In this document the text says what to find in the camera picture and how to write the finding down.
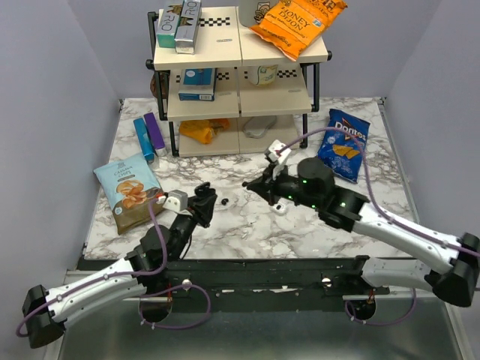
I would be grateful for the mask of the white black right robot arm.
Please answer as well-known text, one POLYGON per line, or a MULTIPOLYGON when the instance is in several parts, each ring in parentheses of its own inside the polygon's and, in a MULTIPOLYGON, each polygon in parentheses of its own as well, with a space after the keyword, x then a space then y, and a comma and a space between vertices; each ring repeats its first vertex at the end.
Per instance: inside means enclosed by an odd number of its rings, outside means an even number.
POLYGON ((302 160, 296 175, 271 163, 259 178, 242 185, 271 206, 289 200, 313 209, 330 227, 368 236, 412 256, 411 260, 367 259, 362 268, 346 273, 350 292, 397 286, 432 292, 462 308, 473 303, 479 279, 479 237, 437 232, 392 214, 365 195, 336 185, 333 172, 318 157, 302 160))

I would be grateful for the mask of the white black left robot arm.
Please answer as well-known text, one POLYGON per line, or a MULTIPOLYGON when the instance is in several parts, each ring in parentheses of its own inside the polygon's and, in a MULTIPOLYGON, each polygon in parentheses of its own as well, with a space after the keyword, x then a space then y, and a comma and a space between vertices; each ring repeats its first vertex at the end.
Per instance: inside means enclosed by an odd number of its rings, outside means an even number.
POLYGON ((81 280, 52 289, 32 287, 22 306, 16 336, 27 338, 29 346, 37 349, 61 338, 68 326, 88 312, 111 302, 170 296, 176 290, 198 290, 208 299, 209 294, 191 280, 172 285, 167 266, 179 260, 196 227, 209 227, 217 198, 208 182, 197 186, 193 196, 180 190, 157 194, 148 202, 148 209, 158 204, 175 213, 172 225, 162 227, 154 222, 153 233, 145 235, 127 256, 81 280))

